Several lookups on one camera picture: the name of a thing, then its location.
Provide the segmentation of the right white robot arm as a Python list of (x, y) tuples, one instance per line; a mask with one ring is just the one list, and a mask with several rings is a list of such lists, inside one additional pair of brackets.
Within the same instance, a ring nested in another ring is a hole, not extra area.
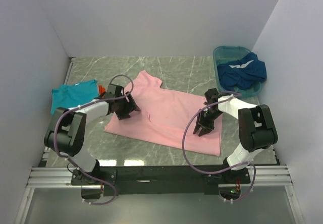
[(254, 157), (278, 141), (278, 134), (270, 108), (265, 105), (246, 103), (237, 98), (239, 93), (216, 88), (209, 89), (205, 94), (206, 107), (197, 115), (194, 134), (199, 137), (214, 130), (215, 120), (226, 113), (238, 120), (240, 143), (229, 155), (222, 170), (222, 179), (233, 183), (239, 178), (239, 171), (245, 168)]

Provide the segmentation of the pink t shirt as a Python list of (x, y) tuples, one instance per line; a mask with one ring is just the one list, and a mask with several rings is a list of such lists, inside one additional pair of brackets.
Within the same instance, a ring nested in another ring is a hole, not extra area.
[(141, 109), (130, 118), (118, 120), (116, 116), (105, 126), (108, 133), (156, 143), (188, 151), (219, 156), (222, 118), (215, 120), (214, 130), (199, 137), (193, 134), (194, 125), (188, 127), (193, 115), (204, 106), (205, 98), (176, 90), (162, 89), (162, 80), (141, 71), (133, 83), (126, 86)]

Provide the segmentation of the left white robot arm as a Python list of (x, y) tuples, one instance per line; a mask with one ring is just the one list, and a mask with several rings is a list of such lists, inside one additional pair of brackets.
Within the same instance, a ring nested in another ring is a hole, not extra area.
[(106, 92), (89, 103), (72, 108), (58, 107), (44, 137), (44, 145), (83, 169), (83, 179), (91, 185), (99, 182), (98, 160), (83, 147), (85, 128), (91, 121), (114, 113), (118, 120), (130, 118), (140, 111), (131, 93), (124, 87), (109, 84)]

